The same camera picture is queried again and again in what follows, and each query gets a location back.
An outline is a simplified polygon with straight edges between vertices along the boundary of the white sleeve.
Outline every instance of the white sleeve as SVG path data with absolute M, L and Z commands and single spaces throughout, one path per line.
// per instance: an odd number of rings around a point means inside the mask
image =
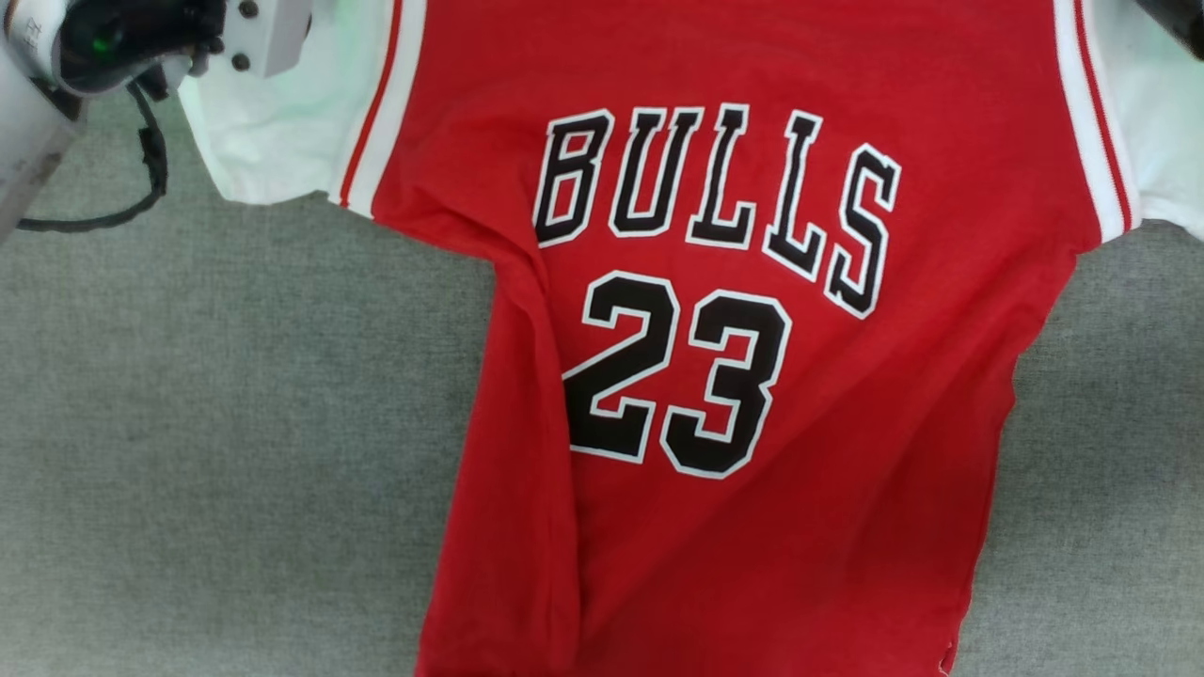
M 1140 217 L 1204 240 L 1204 63 L 1133 0 L 1094 0 L 1093 10 Z
M 218 192 L 271 205 L 337 195 L 388 57 L 395 0 L 315 0 L 293 70 L 268 80 L 214 58 L 178 95 Z

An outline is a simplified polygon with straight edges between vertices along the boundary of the black cable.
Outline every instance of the black cable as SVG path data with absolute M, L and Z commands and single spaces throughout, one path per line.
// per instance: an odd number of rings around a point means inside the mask
M 147 165 L 147 171 L 150 175 L 150 193 L 132 207 L 106 217 L 83 220 L 23 219 L 17 224 L 18 230 L 78 234 L 116 228 L 147 212 L 160 198 L 167 194 L 167 142 L 163 137 L 163 130 L 159 129 L 159 120 L 155 119 L 150 104 L 147 102 L 137 82 L 129 83 L 125 89 L 134 96 L 138 112 L 142 113 L 142 119 L 147 124 L 146 128 L 138 130 L 138 139 L 142 142 L 142 163 Z

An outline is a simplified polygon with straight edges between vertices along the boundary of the red stripe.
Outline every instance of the red stripe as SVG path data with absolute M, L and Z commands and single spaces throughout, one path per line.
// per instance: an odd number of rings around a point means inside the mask
M 1079 34 L 1079 53 L 1082 55 L 1082 70 L 1087 73 L 1087 87 L 1091 89 L 1091 104 L 1096 108 L 1096 120 L 1099 124 L 1099 135 L 1104 141 L 1104 153 L 1108 155 L 1108 169 L 1112 177 L 1112 187 L 1116 189 L 1116 198 L 1121 205 L 1121 214 L 1125 217 L 1125 231 L 1133 228 L 1134 214 L 1129 204 L 1128 193 L 1125 190 L 1125 178 L 1121 173 L 1121 163 L 1116 155 L 1116 147 L 1112 143 L 1111 129 L 1108 126 L 1108 117 L 1104 114 L 1104 99 L 1099 92 L 1099 81 L 1091 64 L 1090 43 L 1087 42 L 1087 17 L 1084 12 L 1084 0 L 1075 0 L 1075 29 Z
M 355 172 L 360 169 L 360 160 L 364 159 L 364 149 L 367 148 L 368 136 L 372 135 L 372 126 L 380 113 L 380 102 L 384 100 L 385 90 L 389 88 L 389 78 L 393 77 L 393 64 L 397 54 L 397 42 L 401 40 L 401 10 L 402 0 L 393 4 L 393 27 L 389 29 L 389 51 L 384 57 L 384 70 L 380 71 L 380 82 L 377 84 L 376 96 L 368 107 L 368 114 L 364 118 L 364 126 L 360 129 L 360 140 L 355 143 L 352 160 L 347 164 L 347 173 L 343 176 L 343 189 L 340 194 L 340 204 L 346 210 L 350 206 L 352 183 L 355 182 Z

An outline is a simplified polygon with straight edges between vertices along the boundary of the chicago bulls jersey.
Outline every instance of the chicago bulls jersey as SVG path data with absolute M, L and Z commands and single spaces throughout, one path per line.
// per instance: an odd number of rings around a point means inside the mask
M 225 196 L 495 264 L 419 673 L 948 673 L 1016 359 L 1157 188 L 1092 10 L 338 2 L 190 83 Z

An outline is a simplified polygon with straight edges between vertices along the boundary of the number 3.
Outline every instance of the number 3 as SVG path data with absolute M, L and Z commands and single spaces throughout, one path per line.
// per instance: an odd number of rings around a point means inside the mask
M 641 318 L 638 332 L 565 372 L 569 445 L 573 451 L 643 463 L 656 402 L 620 398 L 616 411 L 600 407 L 610 395 L 667 367 L 680 306 L 667 279 L 615 271 L 590 284 L 582 322 L 614 329 L 618 316 Z M 730 408 L 721 432 L 707 414 L 671 405 L 661 446 L 681 473 L 721 479 L 752 458 L 773 405 L 791 320 L 775 299 L 716 290 L 694 308 L 689 345 L 724 352 L 732 336 L 749 345 L 742 359 L 718 358 L 703 398 Z

